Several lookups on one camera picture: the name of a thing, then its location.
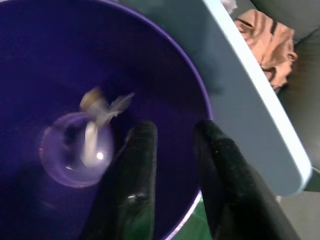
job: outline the green surface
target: green surface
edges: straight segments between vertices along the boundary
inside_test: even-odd
[[[202,199],[173,240],[212,240]]]

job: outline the purple bowl rim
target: purple bowl rim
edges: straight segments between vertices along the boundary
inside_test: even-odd
[[[108,5],[116,8],[116,9],[118,9],[120,11],[125,12],[126,14],[129,14],[131,16],[134,16],[134,17],[142,20],[143,22],[148,24],[152,29],[154,29],[156,32],[158,32],[160,35],[165,37],[169,41],[169,43],[178,51],[178,53],[185,60],[186,64],[192,70],[192,73],[194,74],[194,76],[196,78],[196,81],[197,81],[197,83],[198,83],[198,85],[200,87],[200,90],[202,92],[202,96],[204,97],[205,106],[206,106],[206,110],[207,110],[207,117],[210,120],[214,119],[212,106],[211,106],[211,101],[210,101],[207,89],[206,89],[205,84],[202,81],[202,78],[201,78],[200,74],[198,73],[195,65],[193,64],[193,62],[191,61],[189,56],[185,53],[185,51],[182,49],[182,47],[180,47],[180,45],[162,27],[160,27],[159,25],[154,23],[152,20],[150,20],[149,18],[147,18],[146,16],[144,16],[142,13],[138,12],[137,10],[134,10],[131,7],[123,5],[121,3],[115,2],[114,0],[94,0],[94,1],[98,2],[98,3],[108,4]],[[171,240],[179,232],[179,230],[182,229],[184,224],[187,222],[187,220],[190,218],[191,214],[196,209],[198,203],[200,202],[201,197],[202,197],[202,194],[201,194],[201,190],[199,188],[199,191],[194,196],[193,203],[189,206],[188,211],[186,212],[186,214],[175,225],[175,227],[171,229],[170,233],[168,233],[163,238],[163,240]]]

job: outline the gray floor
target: gray floor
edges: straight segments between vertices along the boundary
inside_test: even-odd
[[[320,240],[320,192],[284,197],[280,205],[301,240]]]

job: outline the peach fabric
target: peach fabric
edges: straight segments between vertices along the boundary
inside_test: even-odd
[[[273,89],[282,87],[298,58],[294,52],[294,30],[255,9],[240,15],[234,23]]]

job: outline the gray couch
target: gray couch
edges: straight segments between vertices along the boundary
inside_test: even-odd
[[[231,17],[258,9],[294,29],[298,60],[279,99],[313,165],[307,190],[320,191],[320,1],[237,0]]]

